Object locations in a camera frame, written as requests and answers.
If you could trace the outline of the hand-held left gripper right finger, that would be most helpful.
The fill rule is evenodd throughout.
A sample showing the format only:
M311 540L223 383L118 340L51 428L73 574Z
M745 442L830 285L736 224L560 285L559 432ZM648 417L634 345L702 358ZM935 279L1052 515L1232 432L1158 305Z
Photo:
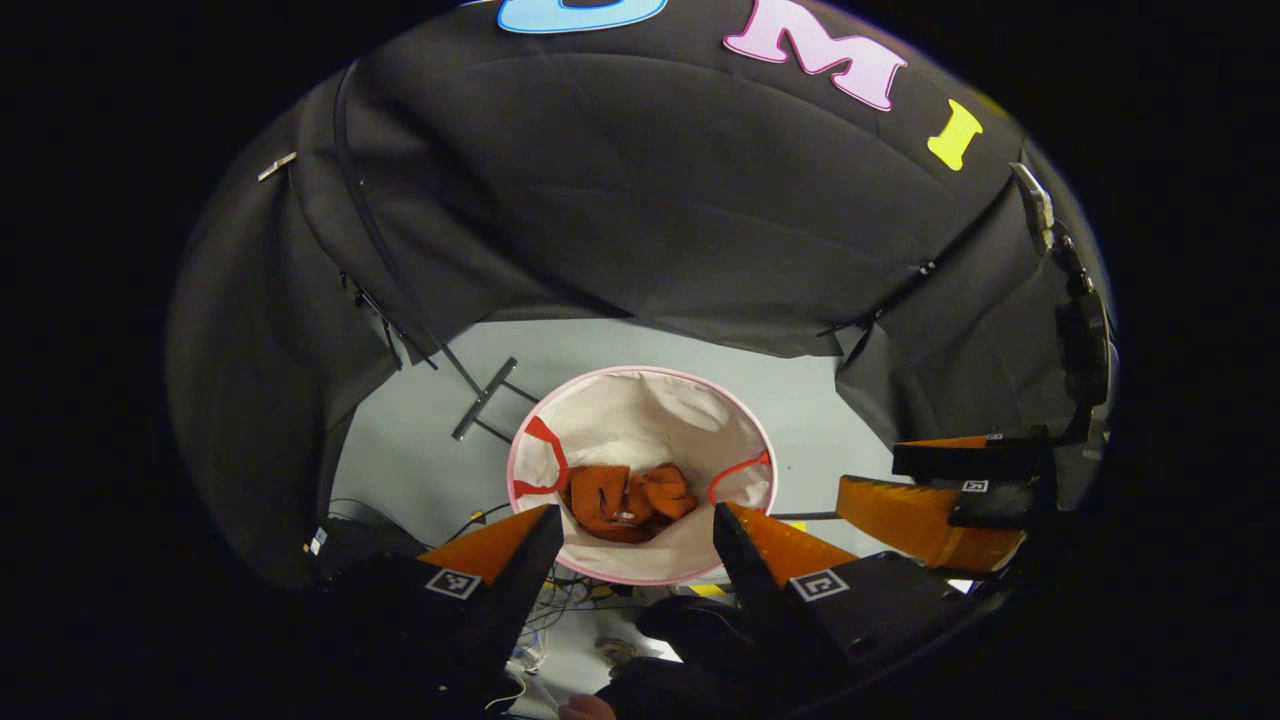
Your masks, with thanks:
M756 509L718 502L712 537L771 680L791 696L869 685L977 619L977 602L893 551L854 556Z

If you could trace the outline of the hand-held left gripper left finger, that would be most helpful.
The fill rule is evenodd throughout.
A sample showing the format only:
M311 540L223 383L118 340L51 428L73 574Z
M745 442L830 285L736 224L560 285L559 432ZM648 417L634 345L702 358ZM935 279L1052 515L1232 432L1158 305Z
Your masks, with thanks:
M317 592L319 659L352 714L498 714L506 666L563 546L550 505L429 550L413 574L370 591Z

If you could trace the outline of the orange corduroy jacket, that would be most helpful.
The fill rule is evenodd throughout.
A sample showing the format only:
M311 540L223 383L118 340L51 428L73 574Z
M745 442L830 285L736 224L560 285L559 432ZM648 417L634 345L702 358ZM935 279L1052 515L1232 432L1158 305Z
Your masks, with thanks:
M653 541L699 506L689 479L672 462L643 473L622 465L571 468L561 498L580 529L622 544Z

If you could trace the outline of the white pink laundry hamper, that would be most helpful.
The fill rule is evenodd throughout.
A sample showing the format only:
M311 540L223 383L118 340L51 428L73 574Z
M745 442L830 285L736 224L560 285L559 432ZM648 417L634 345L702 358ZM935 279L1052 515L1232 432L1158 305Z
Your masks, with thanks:
M699 506L654 539L622 544L580 529L561 492L571 468L672 462ZM778 492L774 447L759 419L727 389L658 366L613 366L563 383L518 427L507 460L515 511L558 509L563 566L627 585L677 585L718 573L712 543L718 502L769 510Z

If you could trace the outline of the black clothes rack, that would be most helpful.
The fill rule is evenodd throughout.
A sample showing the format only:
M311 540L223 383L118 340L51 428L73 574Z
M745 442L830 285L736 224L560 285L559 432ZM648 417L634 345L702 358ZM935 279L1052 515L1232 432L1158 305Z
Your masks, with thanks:
M358 64L360 60L356 59L343 69L335 88L332 120L337 161L340 168L342 179L349 196L349 201L352 202L356 215L361 222L365 236L376 250L383 268L389 272L392 284L396 287L396 291L416 307L422 302L422 300L417 291L408 284L401 265L396 260L394 254L390 251L390 247L378 227L376 218L369 206L369 199L365 193L365 178L360 174L358 167L355 163L355 156L352 155L349 147L347 101L349 96L351 78L356 73ZM479 425L498 439L503 439L508 445L513 445L515 439L512 437L498 432L495 428L483 421L480 416L498 389L512 389L521 398L526 398L531 402L536 402L539 400L538 397L530 395L526 389L522 389L508 380L511 372L516 368L516 361L511 359L504 370L498 372L493 379L489 380L488 386L481 387L468 373L449 345L434 334L433 325L429 322L425 324L424 329L428 338L433 342L434 348L444 354L445 360L457 370L460 377L472 391L472 405L454 428L452 438L461 441L468 429Z

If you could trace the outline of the person's dark clothing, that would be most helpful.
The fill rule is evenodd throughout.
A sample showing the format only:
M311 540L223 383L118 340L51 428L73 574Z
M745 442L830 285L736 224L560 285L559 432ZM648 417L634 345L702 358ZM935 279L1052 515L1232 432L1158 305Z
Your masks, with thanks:
M614 720L780 720L786 696L746 614L699 596L648 605L637 630L677 659L637 656L611 671L594 697Z

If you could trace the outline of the dark box with white label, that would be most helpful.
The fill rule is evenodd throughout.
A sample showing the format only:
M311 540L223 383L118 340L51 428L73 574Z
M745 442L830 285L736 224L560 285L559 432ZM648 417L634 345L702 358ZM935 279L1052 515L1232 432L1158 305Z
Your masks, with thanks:
M433 547L394 523L374 524L330 515L302 542L305 564L319 592L370 591L413 574Z

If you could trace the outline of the black backdrop cloth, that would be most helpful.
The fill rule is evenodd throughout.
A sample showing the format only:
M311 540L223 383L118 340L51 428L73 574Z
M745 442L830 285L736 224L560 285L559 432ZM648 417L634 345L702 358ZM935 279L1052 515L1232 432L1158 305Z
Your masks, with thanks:
M822 0L444 6L357 58L349 147L422 302L392 284L333 135L347 65L228 163L177 273L168 411L230 550L310 583L356 407L483 322L630 319L776 357L842 357L886 445L1073 414L1010 163L1102 249L1019 120L908 41ZM297 151L291 182L257 173Z

